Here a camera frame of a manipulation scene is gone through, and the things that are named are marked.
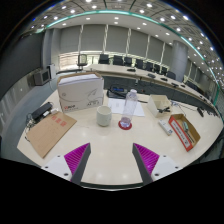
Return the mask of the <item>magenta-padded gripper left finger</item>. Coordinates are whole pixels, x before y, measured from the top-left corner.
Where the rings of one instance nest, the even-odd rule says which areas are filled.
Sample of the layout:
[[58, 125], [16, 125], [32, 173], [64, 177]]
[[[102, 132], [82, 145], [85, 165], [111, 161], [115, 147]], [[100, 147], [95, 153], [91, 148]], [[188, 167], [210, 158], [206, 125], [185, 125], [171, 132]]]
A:
[[55, 156], [42, 169], [79, 185], [90, 154], [91, 145], [87, 143], [65, 155]]

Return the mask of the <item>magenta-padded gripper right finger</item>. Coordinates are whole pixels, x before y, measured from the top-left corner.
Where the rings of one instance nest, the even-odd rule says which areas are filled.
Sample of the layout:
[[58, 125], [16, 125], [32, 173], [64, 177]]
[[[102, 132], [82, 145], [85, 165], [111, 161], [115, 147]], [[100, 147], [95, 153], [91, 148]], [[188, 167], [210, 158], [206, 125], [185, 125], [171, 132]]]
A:
[[132, 153], [135, 157], [143, 185], [150, 184], [182, 169], [169, 156], [159, 155], [137, 143], [133, 144]]

